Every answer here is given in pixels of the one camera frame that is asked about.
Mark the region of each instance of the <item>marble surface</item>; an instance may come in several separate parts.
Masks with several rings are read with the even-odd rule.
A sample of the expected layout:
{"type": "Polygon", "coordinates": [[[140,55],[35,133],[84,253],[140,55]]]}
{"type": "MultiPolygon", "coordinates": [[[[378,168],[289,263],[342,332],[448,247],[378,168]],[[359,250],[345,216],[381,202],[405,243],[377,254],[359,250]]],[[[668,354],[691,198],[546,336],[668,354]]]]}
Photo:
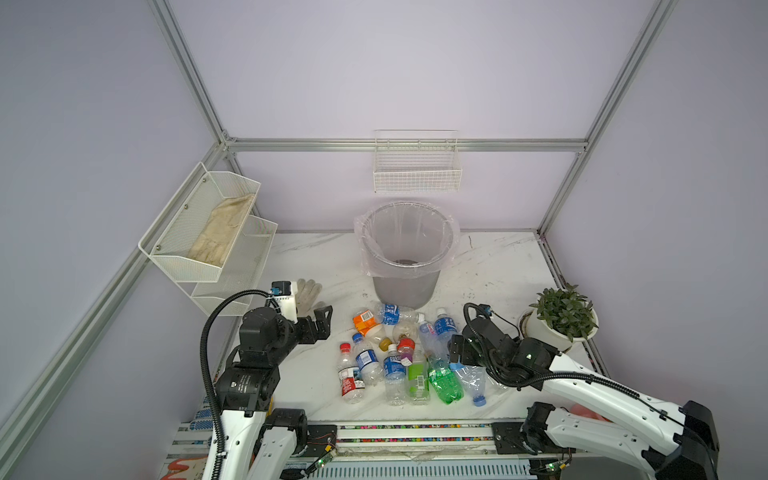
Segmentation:
{"type": "MultiPolygon", "coordinates": [[[[305,409],[310,421],[420,420],[420,419],[515,419],[524,418],[536,401],[556,406],[573,405],[566,399],[527,387],[520,392],[490,383],[488,403],[475,407],[465,397],[447,406],[433,394],[425,406],[389,406],[383,382],[366,389],[366,398],[348,405],[340,398],[336,362],[339,344],[351,342],[355,332],[352,317],[377,301],[370,277],[361,273],[360,252],[353,233],[278,233],[270,250],[260,288],[268,290],[273,280],[314,279],[323,284],[318,300],[333,305],[331,337],[315,345],[299,345],[280,365],[280,384],[275,406],[305,409]]],[[[435,310],[445,307],[459,331],[465,322],[466,302],[487,303],[504,318],[515,322],[536,293],[554,286],[554,280],[533,233],[463,233],[452,265],[440,274],[435,294],[421,308],[434,320],[435,310]]],[[[253,305],[260,305],[260,300],[253,305]]],[[[498,321],[506,333],[515,329],[498,321]]],[[[570,354],[589,365],[583,348],[570,354]]]]}

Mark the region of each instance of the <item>glove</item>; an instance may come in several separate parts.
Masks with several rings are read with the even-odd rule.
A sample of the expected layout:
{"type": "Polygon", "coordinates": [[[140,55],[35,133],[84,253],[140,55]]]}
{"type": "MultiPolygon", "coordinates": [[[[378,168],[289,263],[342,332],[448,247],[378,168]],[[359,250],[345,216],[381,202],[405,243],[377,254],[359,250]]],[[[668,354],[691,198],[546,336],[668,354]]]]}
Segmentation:
{"type": "Polygon", "coordinates": [[[300,278],[296,282],[296,316],[302,318],[304,316],[310,316],[310,312],[319,309],[325,305],[323,302],[315,303],[317,296],[320,295],[320,290],[323,289],[321,283],[315,283],[315,280],[306,281],[300,278]]]}

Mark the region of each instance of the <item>white flower pot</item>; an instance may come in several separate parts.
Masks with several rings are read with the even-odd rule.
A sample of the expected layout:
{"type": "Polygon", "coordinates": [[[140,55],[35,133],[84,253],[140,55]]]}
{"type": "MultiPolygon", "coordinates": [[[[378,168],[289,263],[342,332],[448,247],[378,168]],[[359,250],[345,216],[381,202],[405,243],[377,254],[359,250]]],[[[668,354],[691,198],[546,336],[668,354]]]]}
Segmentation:
{"type": "MultiPolygon", "coordinates": [[[[598,323],[598,315],[594,312],[594,309],[592,309],[592,319],[595,325],[600,325],[598,323]]],[[[593,328],[592,331],[589,332],[589,335],[587,335],[587,338],[582,336],[574,337],[574,341],[572,342],[566,335],[563,335],[557,330],[549,328],[549,325],[547,325],[544,320],[539,319],[537,309],[533,309],[533,313],[530,317],[528,317],[528,321],[525,323],[524,328],[525,336],[530,336],[537,340],[541,340],[544,343],[548,343],[561,352],[565,352],[576,342],[586,342],[597,332],[598,329],[593,328]]]]}

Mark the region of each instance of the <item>gray bin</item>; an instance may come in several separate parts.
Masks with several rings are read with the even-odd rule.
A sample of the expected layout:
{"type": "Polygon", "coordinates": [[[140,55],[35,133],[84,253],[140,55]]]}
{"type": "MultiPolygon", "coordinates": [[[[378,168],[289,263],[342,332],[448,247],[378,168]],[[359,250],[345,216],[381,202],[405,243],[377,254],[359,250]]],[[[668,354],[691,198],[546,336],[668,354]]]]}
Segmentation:
{"type": "Polygon", "coordinates": [[[395,202],[355,221],[362,264],[382,302],[418,309],[453,258],[458,224],[437,207],[395,202]]]}

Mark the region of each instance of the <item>beige cloth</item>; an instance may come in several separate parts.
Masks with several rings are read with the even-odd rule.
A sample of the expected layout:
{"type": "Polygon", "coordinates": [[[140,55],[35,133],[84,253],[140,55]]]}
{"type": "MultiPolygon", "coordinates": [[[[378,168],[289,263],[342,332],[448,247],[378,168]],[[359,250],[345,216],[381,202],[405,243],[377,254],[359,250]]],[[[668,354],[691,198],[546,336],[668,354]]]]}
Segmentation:
{"type": "Polygon", "coordinates": [[[187,258],[214,266],[224,266],[224,259],[235,241],[237,230],[245,220],[253,194],[227,198],[208,217],[203,232],[190,248],[187,258]]]}

